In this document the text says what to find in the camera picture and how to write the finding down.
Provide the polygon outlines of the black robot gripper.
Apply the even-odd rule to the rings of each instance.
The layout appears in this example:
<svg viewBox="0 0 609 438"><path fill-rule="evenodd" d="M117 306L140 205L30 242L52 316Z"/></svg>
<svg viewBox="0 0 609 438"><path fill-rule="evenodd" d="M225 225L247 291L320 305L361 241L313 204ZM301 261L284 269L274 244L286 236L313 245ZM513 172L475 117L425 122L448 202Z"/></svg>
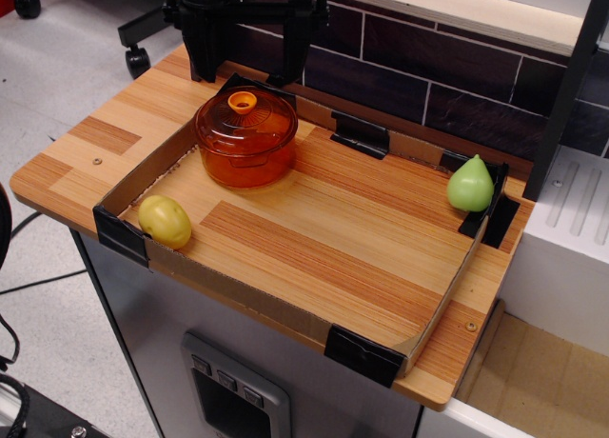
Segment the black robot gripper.
<svg viewBox="0 0 609 438"><path fill-rule="evenodd" d="M214 82L225 61L223 23L282 24L283 67L266 82L283 87L301 79L314 23L328 18L327 0L165 0L166 19L182 31L193 80Z"/></svg>

